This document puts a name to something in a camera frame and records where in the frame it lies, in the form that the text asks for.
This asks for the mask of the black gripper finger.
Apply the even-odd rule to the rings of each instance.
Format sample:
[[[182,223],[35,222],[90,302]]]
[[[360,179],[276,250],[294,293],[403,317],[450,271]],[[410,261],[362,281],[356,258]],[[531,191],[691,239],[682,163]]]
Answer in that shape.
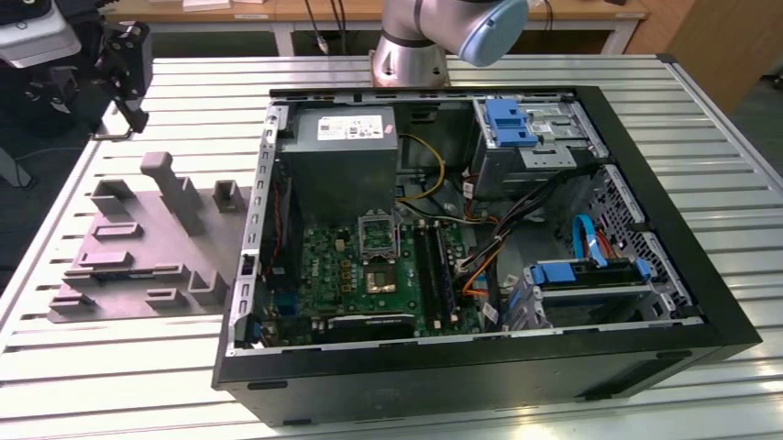
[[[152,82],[152,37],[140,21],[123,21],[112,26],[96,62],[98,85],[112,100],[115,112],[124,118],[127,130],[112,133],[106,127],[99,137],[131,137],[147,127],[150,115],[140,108]]]

